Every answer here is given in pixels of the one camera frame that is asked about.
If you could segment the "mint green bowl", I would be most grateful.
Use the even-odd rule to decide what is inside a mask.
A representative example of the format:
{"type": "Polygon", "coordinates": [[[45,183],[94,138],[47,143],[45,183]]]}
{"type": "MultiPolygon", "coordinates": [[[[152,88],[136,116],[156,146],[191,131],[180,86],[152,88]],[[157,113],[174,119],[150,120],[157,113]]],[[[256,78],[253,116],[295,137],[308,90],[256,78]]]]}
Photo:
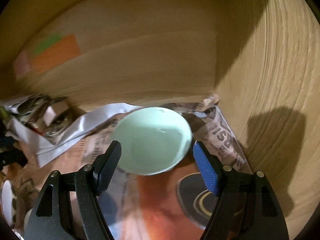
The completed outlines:
{"type": "Polygon", "coordinates": [[[193,134],[179,113],[149,107],[122,118],[111,138],[121,144],[119,168],[127,173],[151,176],[176,166],[189,151],[193,134]]]}

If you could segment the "white dotted bowl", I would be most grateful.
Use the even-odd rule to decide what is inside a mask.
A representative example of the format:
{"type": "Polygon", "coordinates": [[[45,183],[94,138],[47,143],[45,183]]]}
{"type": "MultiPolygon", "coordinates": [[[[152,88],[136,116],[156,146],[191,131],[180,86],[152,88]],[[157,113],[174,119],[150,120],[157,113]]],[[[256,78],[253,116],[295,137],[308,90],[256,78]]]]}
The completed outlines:
{"type": "Polygon", "coordinates": [[[6,180],[3,184],[1,207],[5,221],[10,227],[14,227],[16,223],[16,194],[9,180],[6,180]]]}

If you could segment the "stack of newspapers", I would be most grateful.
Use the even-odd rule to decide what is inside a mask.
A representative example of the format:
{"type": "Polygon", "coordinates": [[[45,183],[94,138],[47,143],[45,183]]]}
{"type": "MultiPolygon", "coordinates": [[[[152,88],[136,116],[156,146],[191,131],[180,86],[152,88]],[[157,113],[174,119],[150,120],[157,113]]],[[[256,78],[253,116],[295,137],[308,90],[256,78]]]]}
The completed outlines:
{"type": "Polygon", "coordinates": [[[53,103],[59,101],[67,102],[67,99],[66,97],[52,98],[48,95],[40,94],[1,102],[1,107],[3,107],[6,112],[15,116],[21,123],[35,124],[39,120],[40,122],[44,122],[42,117],[46,109],[53,103]]]}

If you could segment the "small white box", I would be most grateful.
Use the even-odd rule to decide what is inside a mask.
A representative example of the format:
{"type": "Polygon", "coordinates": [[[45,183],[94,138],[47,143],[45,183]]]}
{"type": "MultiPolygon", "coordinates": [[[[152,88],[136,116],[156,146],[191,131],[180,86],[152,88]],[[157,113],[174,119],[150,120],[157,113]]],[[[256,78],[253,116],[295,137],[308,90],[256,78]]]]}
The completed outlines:
{"type": "Polygon", "coordinates": [[[42,117],[46,126],[50,126],[61,114],[69,109],[69,105],[65,101],[59,101],[50,105],[42,117]]]}

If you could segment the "small bowl with clips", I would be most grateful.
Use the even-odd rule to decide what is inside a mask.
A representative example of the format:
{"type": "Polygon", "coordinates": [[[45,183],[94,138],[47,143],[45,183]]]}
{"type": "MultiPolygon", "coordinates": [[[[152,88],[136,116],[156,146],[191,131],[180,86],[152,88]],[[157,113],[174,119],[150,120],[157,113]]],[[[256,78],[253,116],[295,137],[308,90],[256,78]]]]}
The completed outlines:
{"type": "Polygon", "coordinates": [[[66,129],[73,123],[73,116],[71,114],[64,114],[58,117],[50,126],[48,126],[43,136],[51,143],[56,143],[60,140],[66,129]]]}

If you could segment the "printed newspaper mat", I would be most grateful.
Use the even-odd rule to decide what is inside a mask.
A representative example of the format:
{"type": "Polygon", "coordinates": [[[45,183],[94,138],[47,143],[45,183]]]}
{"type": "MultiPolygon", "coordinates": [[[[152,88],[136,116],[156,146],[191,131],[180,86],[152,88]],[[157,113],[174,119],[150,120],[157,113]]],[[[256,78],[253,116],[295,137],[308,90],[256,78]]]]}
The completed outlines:
{"type": "MultiPolygon", "coordinates": [[[[217,107],[218,101],[214,94],[200,103],[169,103],[167,107],[187,120],[193,138],[202,141],[222,163],[249,173],[244,153],[217,107]]],[[[49,173],[75,172],[92,163],[108,148],[118,122],[130,113],[115,115],[44,167],[39,167],[26,144],[18,145],[28,163],[25,167],[11,164],[1,172],[1,193],[4,182],[9,180],[16,194],[16,223],[12,228],[20,238],[49,173]]],[[[171,170],[153,176],[116,169],[98,203],[115,239],[198,239],[216,198],[206,189],[193,156],[188,153],[171,170]]]]}

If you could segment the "pink sticky note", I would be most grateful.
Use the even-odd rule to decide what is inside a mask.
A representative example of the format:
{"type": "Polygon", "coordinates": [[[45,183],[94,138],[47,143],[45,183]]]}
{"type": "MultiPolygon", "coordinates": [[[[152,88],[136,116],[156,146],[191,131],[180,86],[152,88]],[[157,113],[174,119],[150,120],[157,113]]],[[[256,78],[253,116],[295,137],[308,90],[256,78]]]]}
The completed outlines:
{"type": "Polygon", "coordinates": [[[17,79],[24,77],[30,71],[30,62],[25,50],[19,53],[18,57],[12,64],[17,79]]]}

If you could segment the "green sticky note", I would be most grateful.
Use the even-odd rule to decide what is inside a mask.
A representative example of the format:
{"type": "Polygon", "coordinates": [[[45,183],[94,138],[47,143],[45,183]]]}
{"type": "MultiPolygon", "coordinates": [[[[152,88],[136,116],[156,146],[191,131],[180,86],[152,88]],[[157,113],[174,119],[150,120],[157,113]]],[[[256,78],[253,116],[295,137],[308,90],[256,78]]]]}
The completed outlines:
{"type": "Polygon", "coordinates": [[[62,35],[60,34],[53,34],[42,39],[33,48],[33,55],[34,56],[40,55],[42,52],[44,52],[50,46],[54,45],[56,42],[59,42],[61,39],[62,39],[62,35]]]}

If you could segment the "orange sticky note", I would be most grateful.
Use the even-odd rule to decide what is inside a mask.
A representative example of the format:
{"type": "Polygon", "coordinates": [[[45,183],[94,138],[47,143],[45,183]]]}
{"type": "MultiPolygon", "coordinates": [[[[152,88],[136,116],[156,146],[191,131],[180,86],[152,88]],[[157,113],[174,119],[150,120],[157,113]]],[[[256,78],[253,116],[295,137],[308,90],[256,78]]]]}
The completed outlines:
{"type": "Polygon", "coordinates": [[[34,71],[44,73],[80,55],[75,36],[67,35],[34,56],[31,66],[34,71]]]}

